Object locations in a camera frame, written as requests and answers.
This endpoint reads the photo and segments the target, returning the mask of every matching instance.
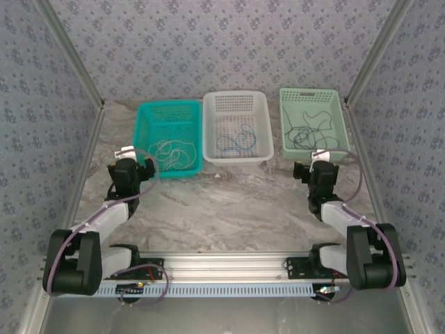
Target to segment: marble table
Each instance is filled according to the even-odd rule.
[[[111,184],[113,152],[131,145],[137,103],[105,103],[105,117],[74,223],[92,214]],[[215,167],[204,162],[192,179],[162,180],[140,199],[137,212],[106,244],[136,244],[152,251],[307,251],[312,244],[344,238],[308,210],[307,185],[292,178],[282,158],[277,101],[269,101],[275,156],[255,167]],[[340,167],[336,193],[355,190],[358,167]],[[350,206],[374,217],[364,184]]]

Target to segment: wall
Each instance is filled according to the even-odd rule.
[[[445,4],[415,0],[354,106],[389,219],[445,333]]]
[[[393,0],[51,0],[110,100],[281,87],[345,95]]]
[[[96,110],[34,3],[0,13],[0,333],[14,333]]]

